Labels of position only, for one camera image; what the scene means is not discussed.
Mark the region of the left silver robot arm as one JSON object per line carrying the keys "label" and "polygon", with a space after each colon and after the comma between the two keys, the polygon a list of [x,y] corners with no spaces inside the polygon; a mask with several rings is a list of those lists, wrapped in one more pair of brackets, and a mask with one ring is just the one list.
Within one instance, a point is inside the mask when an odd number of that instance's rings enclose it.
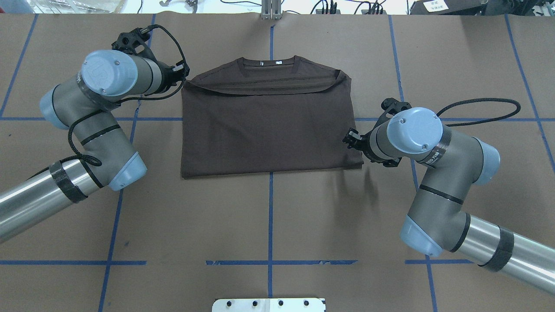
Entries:
{"label": "left silver robot arm", "polygon": [[147,101],[183,82],[186,59],[157,61],[150,51],[130,55],[91,52],[80,71],[40,100],[44,118],[66,130],[73,156],[56,160],[1,195],[4,243],[105,186],[119,191],[141,179],[147,167],[112,111],[124,101]]}

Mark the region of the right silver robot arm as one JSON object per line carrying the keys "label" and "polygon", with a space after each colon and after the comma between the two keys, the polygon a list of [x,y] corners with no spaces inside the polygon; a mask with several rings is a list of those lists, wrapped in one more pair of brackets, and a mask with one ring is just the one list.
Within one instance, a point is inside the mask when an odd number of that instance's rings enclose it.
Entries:
{"label": "right silver robot arm", "polygon": [[422,107],[395,109],[363,135],[350,128],[343,142],[376,163],[407,157],[426,166],[400,232],[406,245],[429,257],[459,252],[492,273],[554,294],[552,247],[462,210],[471,186],[484,185],[497,173],[496,148],[453,130]]}

